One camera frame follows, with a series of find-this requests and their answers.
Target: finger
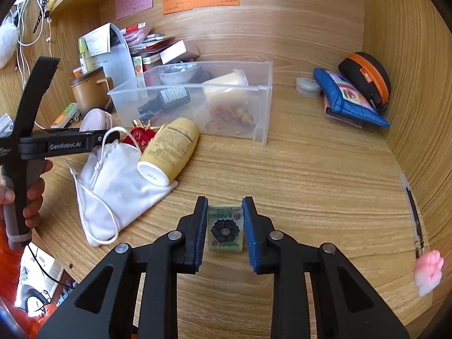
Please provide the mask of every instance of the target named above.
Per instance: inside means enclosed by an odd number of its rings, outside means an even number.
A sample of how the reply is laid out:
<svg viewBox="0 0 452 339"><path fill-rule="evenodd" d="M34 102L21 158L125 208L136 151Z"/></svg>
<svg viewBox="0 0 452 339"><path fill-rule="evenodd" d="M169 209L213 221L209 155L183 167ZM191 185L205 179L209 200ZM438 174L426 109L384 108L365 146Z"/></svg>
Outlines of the finger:
<svg viewBox="0 0 452 339"><path fill-rule="evenodd" d="M0 186L0 204L11 204L14 201L14 191Z"/></svg>
<svg viewBox="0 0 452 339"><path fill-rule="evenodd" d="M39 220L41 219L39 214L35 214L34 216L32 216L31 218L28 218L25 220L25 225L28 228L34 228L39 224Z"/></svg>
<svg viewBox="0 0 452 339"><path fill-rule="evenodd" d="M42 173L46 173L48 171L50 171L53 168L53 163L52 161L48 160L46 162L46 165L44 166L44 169L42 170Z"/></svg>
<svg viewBox="0 0 452 339"><path fill-rule="evenodd" d="M40 197L44 193L46 183L43 179L39 179L33 186L27 191L27 197L29 200L34 200Z"/></svg>
<svg viewBox="0 0 452 339"><path fill-rule="evenodd" d="M37 214L37 212L39 212L39 209L41 209L42 202L43 202L42 196L40 196L37 199L33 200L29 205L27 205L24 208L23 216L25 218L33 217L35 214Z"/></svg>

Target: pink sticky note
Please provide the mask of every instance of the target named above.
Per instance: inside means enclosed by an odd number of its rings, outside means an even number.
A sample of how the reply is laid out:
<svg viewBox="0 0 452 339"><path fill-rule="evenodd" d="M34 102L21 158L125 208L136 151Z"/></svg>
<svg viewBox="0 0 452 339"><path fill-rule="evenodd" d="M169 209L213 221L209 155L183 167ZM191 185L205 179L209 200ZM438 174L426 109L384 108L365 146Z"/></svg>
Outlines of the pink sticky note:
<svg viewBox="0 0 452 339"><path fill-rule="evenodd" d="M152 0L116 0L116 20L151 7Z"/></svg>

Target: fingernail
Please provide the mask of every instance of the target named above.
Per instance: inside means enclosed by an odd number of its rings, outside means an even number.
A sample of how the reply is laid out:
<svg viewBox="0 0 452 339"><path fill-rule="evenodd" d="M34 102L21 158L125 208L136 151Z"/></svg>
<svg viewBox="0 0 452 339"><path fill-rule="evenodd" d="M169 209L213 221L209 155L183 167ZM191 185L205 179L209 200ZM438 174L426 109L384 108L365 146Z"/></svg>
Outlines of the fingernail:
<svg viewBox="0 0 452 339"><path fill-rule="evenodd" d="M13 201L14 200L14 192L11 190L6 190L5 192L5 199L7 201Z"/></svg>

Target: clear plastic bin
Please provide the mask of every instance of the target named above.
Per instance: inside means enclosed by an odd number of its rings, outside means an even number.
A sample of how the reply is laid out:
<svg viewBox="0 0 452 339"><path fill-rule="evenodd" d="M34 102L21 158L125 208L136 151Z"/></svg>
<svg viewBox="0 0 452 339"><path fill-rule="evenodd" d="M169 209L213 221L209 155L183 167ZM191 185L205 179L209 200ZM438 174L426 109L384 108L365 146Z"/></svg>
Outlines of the clear plastic bin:
<svg viewBox="0 0 452 339"><path fill-rule="evenodd" d="M153 126L179 117L202 133L267 142L272 99L271 62L206 61L169 64L144 73L108 94L125 127L133 120Z"/></svg>

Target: pink paw toy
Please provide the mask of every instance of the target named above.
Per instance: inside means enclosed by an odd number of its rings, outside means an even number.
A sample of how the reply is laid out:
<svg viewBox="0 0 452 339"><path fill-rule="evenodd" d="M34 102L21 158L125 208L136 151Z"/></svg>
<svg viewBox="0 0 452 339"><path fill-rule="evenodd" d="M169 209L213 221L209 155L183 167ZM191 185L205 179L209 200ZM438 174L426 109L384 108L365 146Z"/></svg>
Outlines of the pink paw toy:
<svg viewBox="0 0 452 339"><path fill-rule="evenodd" d="M414 284L418 287L419 297L431 292L439 284L443 264L444 258L440 256L438 250L424 253L417 259L414 268Z"/></svg>

